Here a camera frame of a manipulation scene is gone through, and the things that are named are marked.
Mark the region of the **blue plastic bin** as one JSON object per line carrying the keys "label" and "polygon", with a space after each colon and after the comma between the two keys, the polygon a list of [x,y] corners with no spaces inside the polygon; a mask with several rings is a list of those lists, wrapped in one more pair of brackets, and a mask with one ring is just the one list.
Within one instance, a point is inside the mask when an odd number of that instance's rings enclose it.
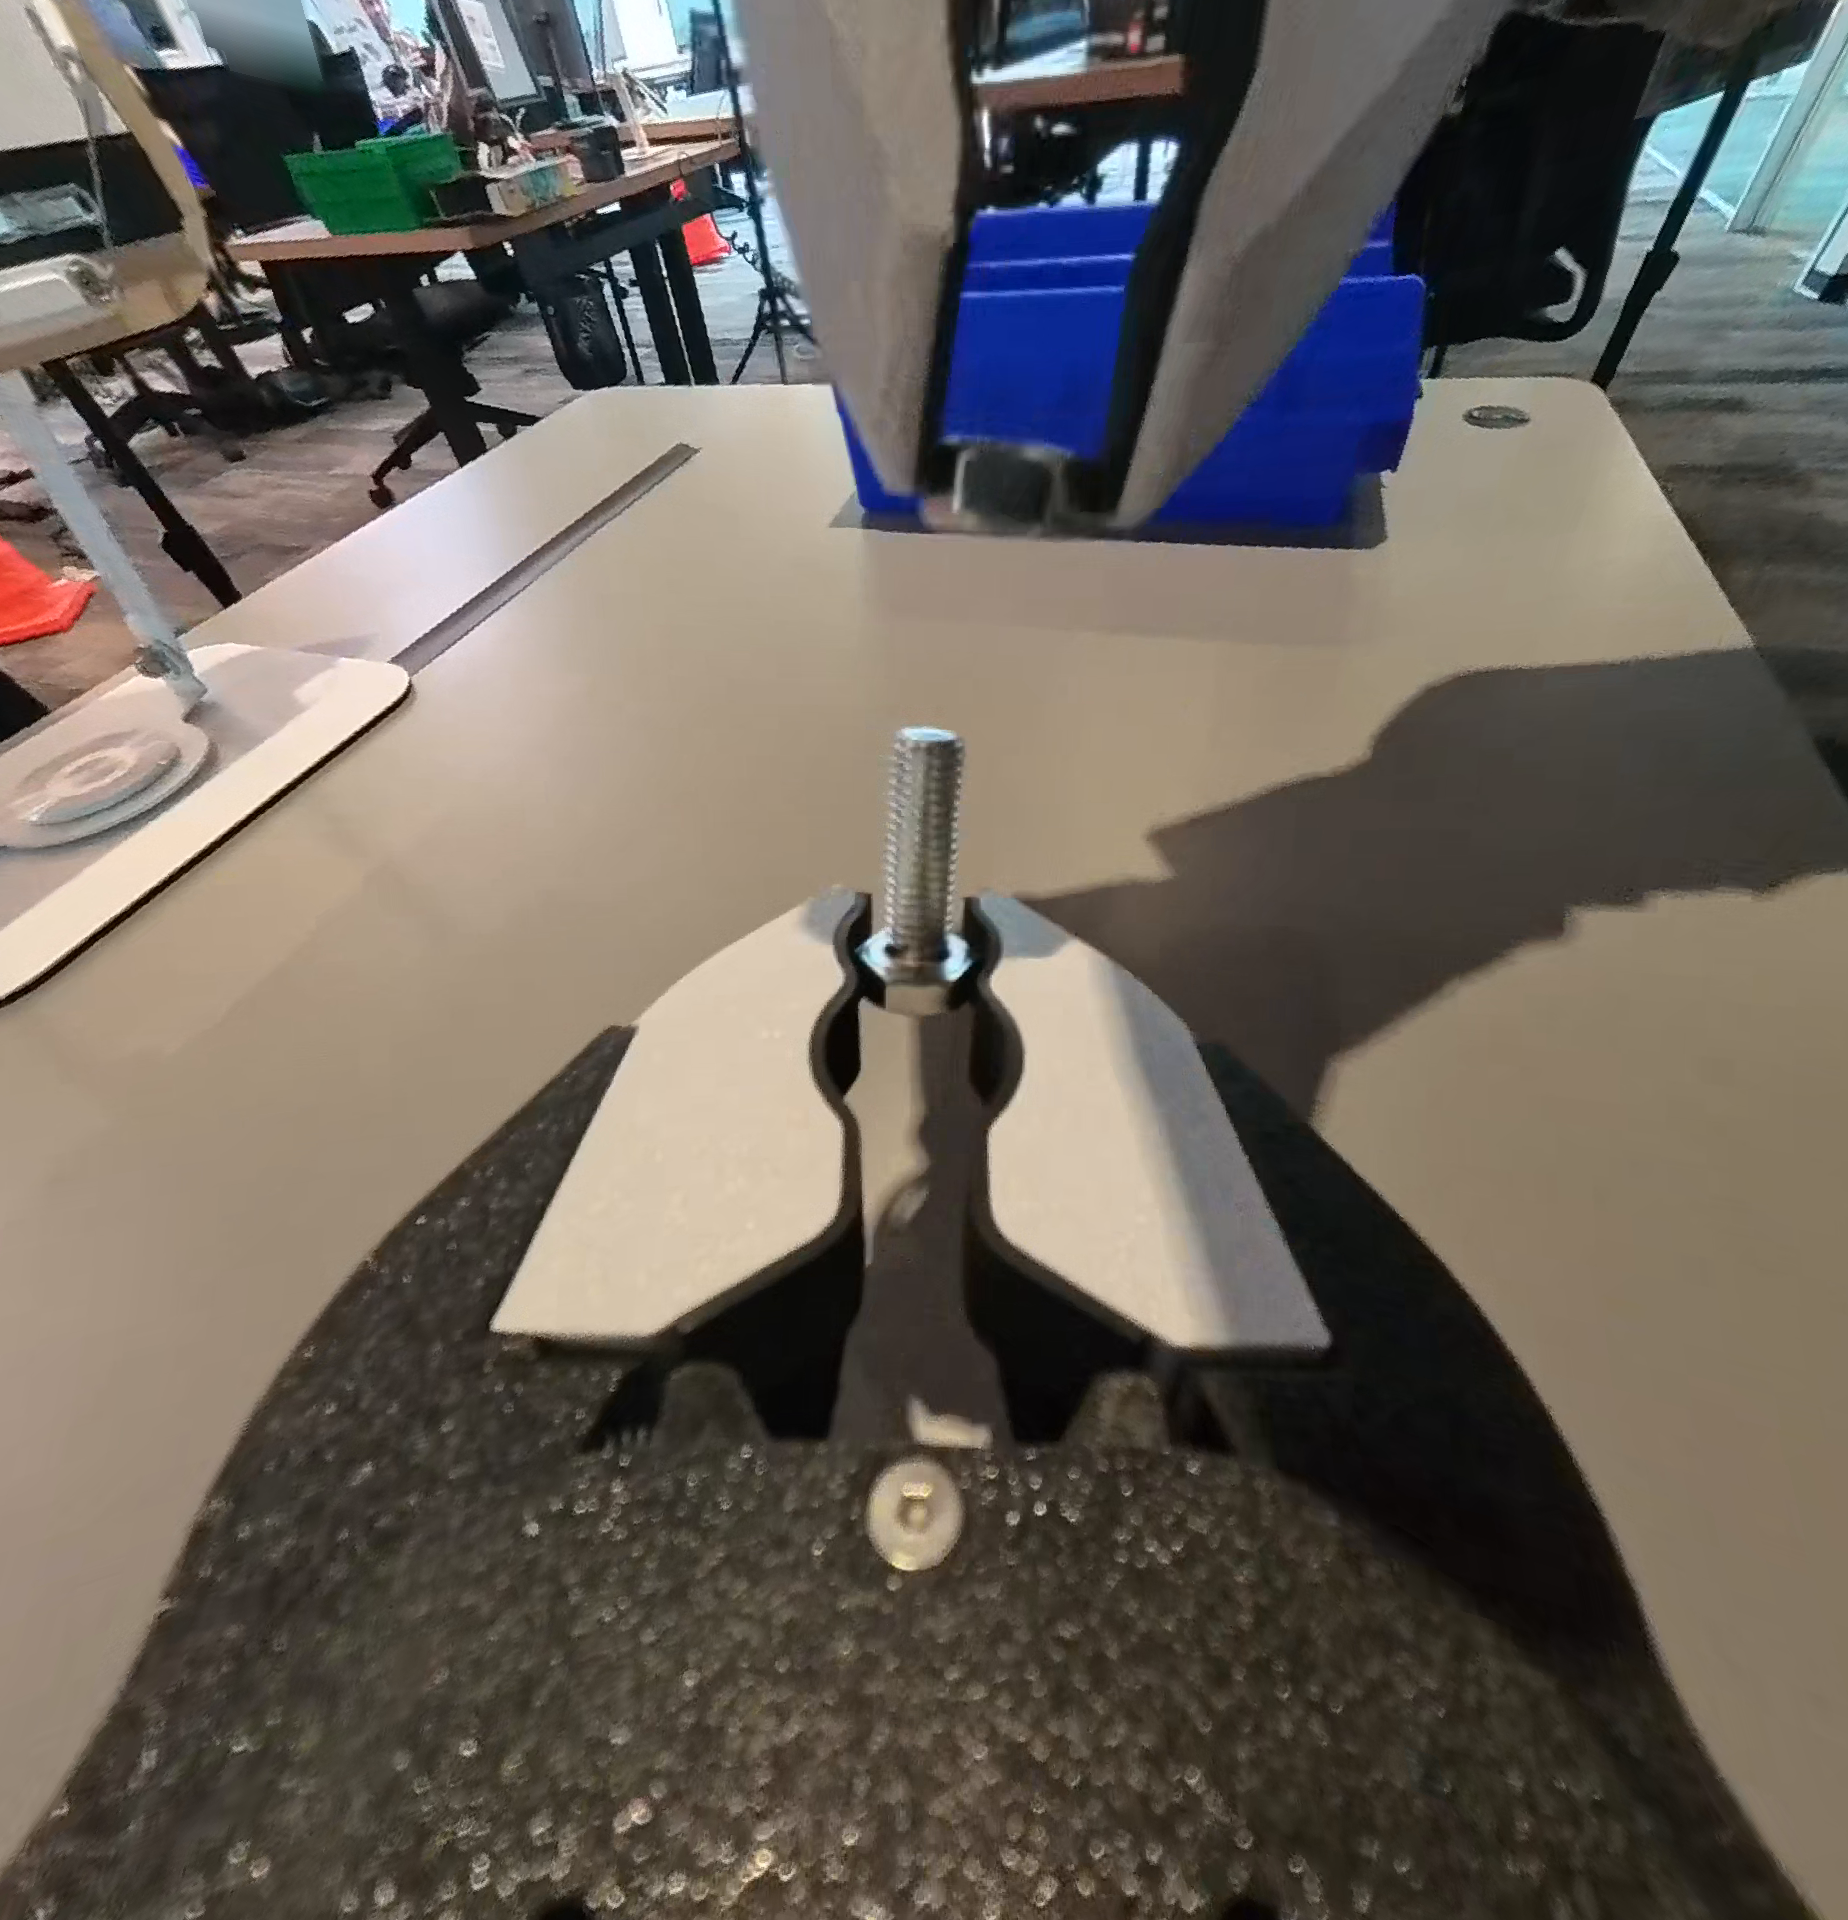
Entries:
{"label": "blue plastic bin", "polygon": [[[1126,285],[1152,203],[983,209],[969,233],[946,426],[1096,455]],[[1426,285],[1392,264],[1393,209],[1280,369],[1153,526],[1310,530],[1398,466],[1419,397]]]}

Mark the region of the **black monitor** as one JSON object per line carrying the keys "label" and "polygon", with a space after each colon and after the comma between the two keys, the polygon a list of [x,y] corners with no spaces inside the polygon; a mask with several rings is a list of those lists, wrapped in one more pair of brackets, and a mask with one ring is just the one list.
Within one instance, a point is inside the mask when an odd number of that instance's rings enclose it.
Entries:
{"label": "black monitor", "polygon": [[505,108],[551,105],[551,70],[527,36],[522,5],[428,1],[428,18],[469,88]]}

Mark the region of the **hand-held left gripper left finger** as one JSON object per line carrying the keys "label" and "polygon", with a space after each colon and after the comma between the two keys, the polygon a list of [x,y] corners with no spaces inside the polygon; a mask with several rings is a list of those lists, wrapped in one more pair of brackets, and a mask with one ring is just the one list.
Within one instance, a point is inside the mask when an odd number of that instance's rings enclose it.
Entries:
{"label": "hand-held left gripper left finger", "polygon": [[494,1311],[497,1334],[662,1340],[819,1248],[847,1213],[855,1032],[842,886],[702,960],[625,1056]]}

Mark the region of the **wooden desk with black legs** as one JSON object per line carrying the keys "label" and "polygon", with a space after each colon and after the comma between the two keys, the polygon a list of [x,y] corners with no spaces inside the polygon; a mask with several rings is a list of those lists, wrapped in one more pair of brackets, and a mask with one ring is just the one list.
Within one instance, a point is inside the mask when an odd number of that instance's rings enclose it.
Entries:
{"label": "wooden desk with black legs", "polygon": [[422,395],[458,466],[466,466],[487,451],[485,429],[509,439],[527,431],[529,417],[476,398],[463,351],[443,345],[422,321],[417,300],[421,277],[458,253],[505,249],[529,298],[553,300],[569,293],[581,271],[627,255],[662,379],[672,385],[716,385],[716,356],[682,231],[714,209],[716,170],[738,153],[734,135],[662,141],[629,162],[622,175],[583,184],[536,209],[356,236],[300,216],[236,236],[229,253],[241,265],[264,271],[356,275],[368,295],[385,307],[406,356],[407,382]]}
{"label": "wooden desk with black legs", "polygon": [[1015,60],[975,78],[984,207],[1046,205],[1102,194],[1107,162],[1178,130],[1180,53],[1096,58],[1085,48]]}

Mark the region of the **sign board on stand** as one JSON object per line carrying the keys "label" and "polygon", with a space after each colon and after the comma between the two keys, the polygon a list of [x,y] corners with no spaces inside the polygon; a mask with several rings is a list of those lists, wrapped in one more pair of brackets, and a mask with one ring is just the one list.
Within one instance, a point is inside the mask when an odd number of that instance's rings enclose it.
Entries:
{"label": "sign board on stand", "polygon": [[201,764],[182,732],[205,685],[31,378],[187,319],[209,267],[177,139],[103,9],[0,1],[0,426],[117,599],[150,683],[0,743],[0,876],[71,876]]}

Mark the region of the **white base board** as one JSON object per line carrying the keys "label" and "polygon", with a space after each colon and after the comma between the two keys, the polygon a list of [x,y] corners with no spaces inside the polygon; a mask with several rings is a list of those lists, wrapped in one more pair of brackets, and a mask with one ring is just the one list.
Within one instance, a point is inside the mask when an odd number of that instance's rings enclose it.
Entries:
{"label": "white base board", "polygon": [[187,704],[124,673],[0,745],[0,1006],[401,706],[390,663],[206,645]]}

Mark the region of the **silver hex bolt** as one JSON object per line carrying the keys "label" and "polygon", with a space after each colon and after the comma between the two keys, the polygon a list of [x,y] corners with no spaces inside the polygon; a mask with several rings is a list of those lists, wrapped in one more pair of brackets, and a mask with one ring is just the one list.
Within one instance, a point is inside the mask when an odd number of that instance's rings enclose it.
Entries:
{"label": "silver hex bolt", "polygon": [[997,938],[959,893],[965,741],[935,726],[895,735],[876,925],[859,944],[865,997],[898,1017],[961,1009]]}

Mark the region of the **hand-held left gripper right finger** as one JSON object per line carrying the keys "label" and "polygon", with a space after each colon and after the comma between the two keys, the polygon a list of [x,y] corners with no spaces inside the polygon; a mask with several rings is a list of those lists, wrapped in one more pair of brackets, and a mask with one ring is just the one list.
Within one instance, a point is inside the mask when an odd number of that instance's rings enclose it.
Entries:
{"label": "hand-held left gripper right finger", "polygon": [[969,900],[1002,1044],[984,1221],[1170,1356],[1318,1360],[1330,1330],[1188,1024],[1024,900]]}

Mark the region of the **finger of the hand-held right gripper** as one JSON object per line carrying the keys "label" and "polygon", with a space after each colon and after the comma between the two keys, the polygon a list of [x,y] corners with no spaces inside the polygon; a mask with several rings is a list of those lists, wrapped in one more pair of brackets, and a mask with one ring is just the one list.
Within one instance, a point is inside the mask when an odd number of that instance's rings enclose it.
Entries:
{"label": "finger of the hand-held right gripper", "polygon": [[1178,172],[1128,283],[1113,525],[1260,397],[1504,18],[1493,1],[1198,5]]}
{"label": "finger of the hand-held right gripper", "polygon": [[823,369],[880,483],[941,489],[969,238],[969,5],[744,1],[744,70]]}

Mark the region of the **silver hex nut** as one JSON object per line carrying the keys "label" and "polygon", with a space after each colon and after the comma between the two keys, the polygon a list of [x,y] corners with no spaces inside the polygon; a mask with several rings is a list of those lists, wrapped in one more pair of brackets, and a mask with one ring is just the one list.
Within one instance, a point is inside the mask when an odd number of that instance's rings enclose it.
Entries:
{"label": "silver hex nut", "polygon": [[941,503],[961,532],[1044,536],[1079,519],[1079,459],[1056,446],[968,439],[952,446]]}

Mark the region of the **black office chair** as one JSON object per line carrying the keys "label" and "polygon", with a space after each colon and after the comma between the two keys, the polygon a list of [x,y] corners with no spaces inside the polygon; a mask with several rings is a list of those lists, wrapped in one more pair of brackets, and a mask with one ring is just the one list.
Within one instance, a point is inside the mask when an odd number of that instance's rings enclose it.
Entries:
{"label": "black office chair", "polygon": [[458,466],[467,466],[490,449],[492,435],[509,444],[538,417],[490,402],[466,360],[506,316],[503,300],[433,285],[428,270],[385,267],[377,281],[392,369],[403,385],[422,397],[421,411],[394,432],[381,463],[369,472],[372,505],[390,509],[398,503],[392,477],[409,472],[432,444],[443,444]]}

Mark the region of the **green plastic bins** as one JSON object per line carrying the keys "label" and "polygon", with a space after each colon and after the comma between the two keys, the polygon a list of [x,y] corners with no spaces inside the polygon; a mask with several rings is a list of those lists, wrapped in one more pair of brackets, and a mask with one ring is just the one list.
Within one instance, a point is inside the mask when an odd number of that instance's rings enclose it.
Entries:
{"label": "green plastic bins", "polygon": [[463,175],[449,132],[363,139],[346,150],[295,153],[287,175],[305,213],[326,231],[417,231],[438,218],[433,191]]}

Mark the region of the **black tripod light stand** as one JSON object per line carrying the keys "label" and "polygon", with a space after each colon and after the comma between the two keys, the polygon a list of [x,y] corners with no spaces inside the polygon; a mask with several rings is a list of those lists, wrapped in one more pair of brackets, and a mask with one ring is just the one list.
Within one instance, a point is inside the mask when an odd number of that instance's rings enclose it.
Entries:
{"label": "black tripod light stand", "polygon": [[767,238],[767,198],[765,183],[748,135],[748,111],[744,105],[744,84],[732,48],[730,18],[722,1],[711,1],[716,36],[716,74],[722,84],[726,108],[732,118],[732,136],[738,146],[738,170],[743,175],[743,201],[750,231],[750,247],[744,256],[750,261],[759,279],[755,319],[746,346],[738,358],[732,383],[740,383],[750,369],[759,346],[770,345],[770,358],[776,366],[780,383],[789,383],[789,360],[793,345],[815,346],[809,313],[805,310],[803,291],[792,279],[779,275]]}

